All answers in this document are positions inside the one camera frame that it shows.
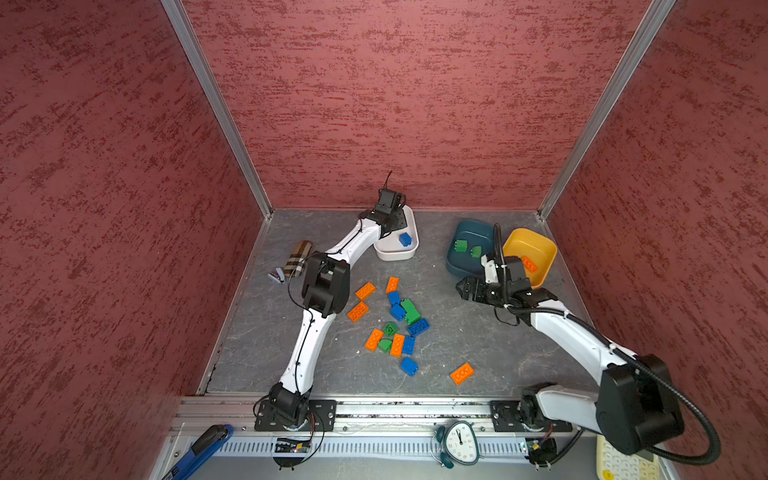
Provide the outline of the blue lego long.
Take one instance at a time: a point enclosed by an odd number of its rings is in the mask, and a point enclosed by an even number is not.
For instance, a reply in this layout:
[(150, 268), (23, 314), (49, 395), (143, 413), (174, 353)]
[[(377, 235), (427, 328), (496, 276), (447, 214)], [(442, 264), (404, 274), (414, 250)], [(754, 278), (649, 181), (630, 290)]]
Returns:
[(411, 337), (417, 337), (430, 329), (430, 324), (426, 318), (422, 318), (408, 326), (408, 332)]

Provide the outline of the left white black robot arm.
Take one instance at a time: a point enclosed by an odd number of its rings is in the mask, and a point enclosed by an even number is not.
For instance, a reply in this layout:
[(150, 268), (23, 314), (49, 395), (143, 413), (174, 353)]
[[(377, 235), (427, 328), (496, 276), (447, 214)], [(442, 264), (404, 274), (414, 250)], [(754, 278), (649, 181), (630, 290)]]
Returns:
[(375, 205), (358, 215), (355, 227), (336, 245), (309, 255), (303, 267), (300, 331), (288, 366), (268, 393), (267, 402), (278, 422), (298, 428), (309, 416), (314, 373), (326, 334), (351, 292), (351, 270), (374, 244), (408, 226), (406, 196), (382, 187)]

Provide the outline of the green lego square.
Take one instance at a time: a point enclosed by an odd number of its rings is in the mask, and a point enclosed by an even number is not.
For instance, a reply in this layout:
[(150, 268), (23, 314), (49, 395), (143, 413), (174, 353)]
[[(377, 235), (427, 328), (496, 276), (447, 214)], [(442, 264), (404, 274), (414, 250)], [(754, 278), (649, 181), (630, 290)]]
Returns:
[(467, 240), (458, 239), (454, 242), (454, 250), (457, 253), (467, 253), (469, 250), (469, 244)]

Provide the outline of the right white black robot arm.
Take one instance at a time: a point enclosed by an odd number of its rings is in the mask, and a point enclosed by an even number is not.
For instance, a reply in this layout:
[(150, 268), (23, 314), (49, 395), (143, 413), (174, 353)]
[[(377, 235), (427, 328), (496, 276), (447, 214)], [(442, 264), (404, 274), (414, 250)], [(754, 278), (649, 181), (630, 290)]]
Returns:
[(637, 357), (577, 318), (556, 295), (532, 288), (521, 260), (484, 265), (489, 279), (467, 276), (456, 285), (466, 301), (511, 313), (518, 323), (544, 334), (576, 360), (596, 383), (593, 391), (543, 382), (524, 389), (519, 418), (530, 429), (564, 421), (599, 433), (626, 455), (683, 434), (677, 397), (667, 388), (666, 364)]

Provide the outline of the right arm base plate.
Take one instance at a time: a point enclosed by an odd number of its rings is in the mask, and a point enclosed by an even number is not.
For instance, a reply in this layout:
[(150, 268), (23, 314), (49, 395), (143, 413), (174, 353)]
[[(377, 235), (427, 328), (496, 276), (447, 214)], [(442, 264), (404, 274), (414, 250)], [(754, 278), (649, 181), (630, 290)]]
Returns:
[(545, 420), (542, 427), (526, 426), (518, 409), (519, 402), (513, 400), (492, 400), (490, 406), (490, 418), (495, 432), (504, 433), (532, 433), (534, 435), (552, 433), (571, 433), (574, 427), (562, 421)]

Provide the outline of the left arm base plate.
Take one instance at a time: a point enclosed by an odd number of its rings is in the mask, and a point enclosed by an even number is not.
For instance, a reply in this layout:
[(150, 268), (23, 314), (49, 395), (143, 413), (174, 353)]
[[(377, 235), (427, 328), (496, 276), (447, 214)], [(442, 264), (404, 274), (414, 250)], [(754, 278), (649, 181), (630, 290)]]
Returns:
[(253, 429), (257, 432), (310, 432), (334, 429), (337, 402), (335, 400), (302, 400), (296, 418), (282, 415), (267, 400), (255, 410)]

